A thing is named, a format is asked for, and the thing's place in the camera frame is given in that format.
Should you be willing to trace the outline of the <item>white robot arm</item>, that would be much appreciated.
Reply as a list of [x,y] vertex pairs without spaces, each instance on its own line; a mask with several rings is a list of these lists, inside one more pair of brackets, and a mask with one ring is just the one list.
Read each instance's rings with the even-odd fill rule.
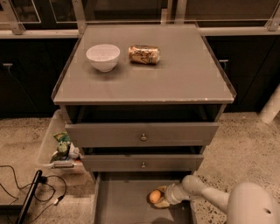
[[181,183],[153,190],[149,201],[157,208],[167,208],[198,197],[221,210],[227,216],[227,224],[280,224],[279,203],[263,187],[252,182],[240,183],[227,193],[187,175]]

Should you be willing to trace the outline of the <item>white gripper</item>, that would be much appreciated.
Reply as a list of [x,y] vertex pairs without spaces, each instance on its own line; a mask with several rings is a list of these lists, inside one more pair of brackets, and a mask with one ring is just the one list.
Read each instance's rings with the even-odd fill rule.
[[158,202],[154,204],[157,208],[167,208],[171,204],[177,205],[181,203],[183,200],[189,200],[190,194],[184,190],[181,183],[171,184],[171,185],[163,185],[157,188],[161,193],[164,193],[165,199],[160,199]]

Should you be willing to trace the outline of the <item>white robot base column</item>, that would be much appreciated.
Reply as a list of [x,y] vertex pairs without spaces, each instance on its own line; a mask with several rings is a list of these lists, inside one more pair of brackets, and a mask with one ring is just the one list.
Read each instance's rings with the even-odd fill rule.
[[262,108],[259,117],[264,123],[271,123],[280,112],[280,84]]

